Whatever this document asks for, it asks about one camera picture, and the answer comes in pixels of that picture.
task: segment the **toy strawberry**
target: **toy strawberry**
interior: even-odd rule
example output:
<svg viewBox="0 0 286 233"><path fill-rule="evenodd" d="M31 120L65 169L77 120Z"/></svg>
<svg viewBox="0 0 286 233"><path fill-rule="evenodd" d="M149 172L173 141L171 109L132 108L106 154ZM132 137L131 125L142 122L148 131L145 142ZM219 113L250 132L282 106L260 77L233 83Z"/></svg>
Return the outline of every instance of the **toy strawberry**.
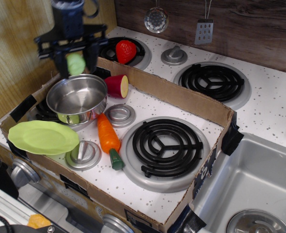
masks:
<svg viewBox="0 0 286 233"><path fill-rule="evenodd" d="M116 56L119 63L126 64L137 54L137 47L128 40L121 40L116 45Z"/></svg>

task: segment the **metal saucepan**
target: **metal saucepan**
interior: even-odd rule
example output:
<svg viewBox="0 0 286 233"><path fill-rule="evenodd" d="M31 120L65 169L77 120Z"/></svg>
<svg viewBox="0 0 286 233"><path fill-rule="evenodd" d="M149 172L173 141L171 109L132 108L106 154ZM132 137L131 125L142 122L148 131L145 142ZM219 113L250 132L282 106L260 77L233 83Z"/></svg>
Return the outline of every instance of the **metal saucepan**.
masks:
<svg viewBox="0 0 286 233"><path fill-rule="evenodd" d="M107 105L108 88L98 76L80 74L62 79L48 92L48 107L60 121L80 125L94 120Z"/></svg>

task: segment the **wooden backsplash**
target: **wooden backsplash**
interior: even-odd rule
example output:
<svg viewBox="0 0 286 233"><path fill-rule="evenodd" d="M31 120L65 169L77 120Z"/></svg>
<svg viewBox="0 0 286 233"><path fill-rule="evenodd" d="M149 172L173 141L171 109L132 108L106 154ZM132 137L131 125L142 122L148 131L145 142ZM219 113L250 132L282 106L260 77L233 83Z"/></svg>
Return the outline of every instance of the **wooden backsplash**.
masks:
<svg viewBox="0 0 286 233"><path fill-rule="evenodd" d="M117 25L286 72L286 0L213 0L213 40L200 46L194 41L197 21L205 17L204 0L160 0L169 15L169 26L160 34L149 32L143 22L154 6L155 0L115 0Z"/></svg>
<svg viewBox="0 0 286 233"><path fill-rule="evenodd" d="M99 0L100 12L86 24L116 27L114 0ZM86 13L94 12L91 1ZM33 39L54 26L50 0L0 0L0 118L45 84L57 70L49 59L39 60Z"/></svg>

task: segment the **black coil burner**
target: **black coil burner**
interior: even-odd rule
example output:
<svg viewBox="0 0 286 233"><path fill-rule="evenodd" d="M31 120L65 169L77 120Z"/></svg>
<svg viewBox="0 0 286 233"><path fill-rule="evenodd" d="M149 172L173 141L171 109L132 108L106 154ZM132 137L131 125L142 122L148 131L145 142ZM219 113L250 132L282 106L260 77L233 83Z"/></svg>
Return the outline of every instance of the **black coil burner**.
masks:
<svg viewBox="0 0 286 233"><path fill-rule="evenodd" d="M54 121L57 123L61 123L58 119L56 113L54 113L47 105L46 99L38 103L36 105L37 113L35 114L35 118L37 120L45 120L45 121Z"/></svg>
<svg viewBox="0 0 286 233"><path fill-rule="evenodd" d="M173 138L175 145L166 145L166 136ZM146 177L175 177L192 171L199 163L203 143L197 134L184 123L171 119L144 122L132 140L138 159L144 164L141 170ZM172 156L163 157L169 150L176 150Z"/></svg>
<svg viewBox="0 0 286 233"><path fill-rule="evenodd" d="M183 87L224 102L242 92L244 79L227 67L196 64L181 75L180 83Z"/></svg>
<svg viewBox="0 0 286 233"><path fill-rule="evenodd" d="M143 60L144 56L145 56L145 49L143 48L143 46L137 40L134 40L134 39L131 39L131 38L127 38L127 37L110 38L108 44L100 49L99 56L103 57L103 58L105 58L107 60L110 60L110 61L118 62L117 56L116 56L116 45L121 40L131 41L132 43L135 44L135 46L137 48L136 56L131 61L126 63L126 65L129 65L129 66L133 67L133 66L137 65L139 62L141 62Z"/></svg>

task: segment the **hanging slotted spoon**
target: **hanging slotted spoon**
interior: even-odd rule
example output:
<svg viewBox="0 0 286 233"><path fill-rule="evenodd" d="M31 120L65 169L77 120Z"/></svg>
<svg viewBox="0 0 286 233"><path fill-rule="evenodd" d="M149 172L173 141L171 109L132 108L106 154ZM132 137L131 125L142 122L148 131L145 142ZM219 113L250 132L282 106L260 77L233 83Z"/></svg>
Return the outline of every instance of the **hanging slotted spoon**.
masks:
<svg viewBox="0 0 286 233"><path fill-rule="evenodd" d="M152 33L161 33L168 27L169 16L159 6L159 0L156 0L156 7L149 9L144 18L146 28Z"/></svg>
<svg viewBox="0 0 286 233"><path fill-rule="evenodd" d="M197 22L195 45L209 44L212 42L213 20L208 19L212 0L210 0L208 12L207 12L207 0L205 0L205 2L206 2L205 18L200 19Z"/></svg>

